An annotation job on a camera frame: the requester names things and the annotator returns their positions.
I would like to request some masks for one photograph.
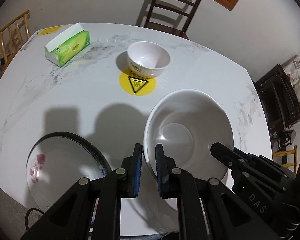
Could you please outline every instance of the screw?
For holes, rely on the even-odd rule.
[[[122,175],[126,173],[126,170],[124,168],[118,168],[115,172],[119,175]]]
[[[216,186],[219,184],[219,180],[217,180],[216,178],[211,178],[209,179],[209,183],[213,186]]]
[[[172,169],[172,173],[173,174],[180,174],[182,171],[181,171],[181,169],[179,169],[179,168],[173,168]]]
[[[86,185],[88,183],[88,179],[87,178],[81,178],[79,179],[79,184],[80,185]]]

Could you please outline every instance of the warning triangle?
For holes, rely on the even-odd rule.
[[[129,78],[132,90],[135,94],[138,93],[138,91],[148,83],[148,81],[144,80],[144,79],[130,77],[130,76],[128,78]]]

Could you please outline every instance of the green tissue package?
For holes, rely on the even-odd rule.
[[[48,60],[62,67],[89,44],[89,32],[77,23],[49,41],[44,51]]]

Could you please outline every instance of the tabletop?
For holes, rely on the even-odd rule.
[[[36,32],[0,80],[0,188],[22,205],[36,207],[26,181],[26,162],[34,143],[55,132],[76,133],[96,146],[112,169],[143,142],[146,120],[155,104],[177,89],[197,89],[213,97],[229,117],[234,146],[272,159],[265,115],[247,71],[192,41],[151,29],[103,23],[82,24],[91,44],[59,68],[45,58],[44,46],[57,32]],[[171,65],[155,78],[151,92],[126,92],[120,75],[126,50],[151,41],[171,55]],[[122,199],[121,235],[178,230],[175,211],[162,202],[146,165],[139,196]],[[231,187],[231,176],[224,178]]]

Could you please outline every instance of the yellow sticker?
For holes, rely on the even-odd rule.
[[[119,82],[124,91],[135,96],[144,96],[155,88],[154,78],[139,77],[129,68],[121,73]]]
[[[43,29],[38,36],[56,33],[61,27],[62,25]]]

